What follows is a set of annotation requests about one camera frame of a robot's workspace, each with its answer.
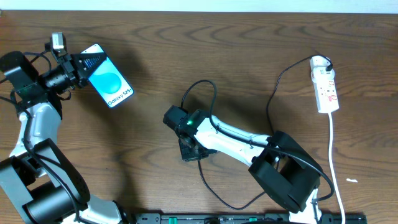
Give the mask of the blue Galaxy smartphone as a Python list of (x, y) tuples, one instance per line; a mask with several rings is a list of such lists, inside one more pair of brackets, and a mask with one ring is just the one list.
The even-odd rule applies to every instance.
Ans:
[(81, 53), (105, 53), (105, 61), (101, 63), (88, 80), (109, 108), (116, 107), (134, 94), (133, 87), (123, 77), (99, 44), (94, 44)]

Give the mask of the white power strip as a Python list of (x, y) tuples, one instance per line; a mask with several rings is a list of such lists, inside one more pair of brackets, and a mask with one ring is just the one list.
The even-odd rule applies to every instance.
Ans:
[(335, 71), (328, 58), (320, 55), (310, 59), (311, 79), (319, 113), (328, 114), (339, 109), (335, 86)]

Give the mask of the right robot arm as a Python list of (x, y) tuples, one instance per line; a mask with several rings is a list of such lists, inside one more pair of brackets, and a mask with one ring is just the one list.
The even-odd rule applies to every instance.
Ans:
[(220, 121), (204, 110), (190, 114), (171, 106), (164, 124), (175, 132), (182, 160), (201, 161), (222, 152), (248, 167), (264, 193), (289, 211), (295, 223), (321, 223), (318, 188), (321, 166), (288, 134), (253, 134)]

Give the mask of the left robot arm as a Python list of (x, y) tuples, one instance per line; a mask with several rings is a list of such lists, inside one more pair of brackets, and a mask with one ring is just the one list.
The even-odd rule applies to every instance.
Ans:
[(8, 102), (21, 121), (17, 144), (1, 162), (1, 188), (25, 223), (134, 223), (117, 202), (92, 195), (57, 147), (62, 93), (83, 88), (112, 63), (99, 51), (52, 53), (57, 66), (44, 74), (34, 68), (33, 53), (13, 51), (1, 58), (1, 71), (13, 85)]

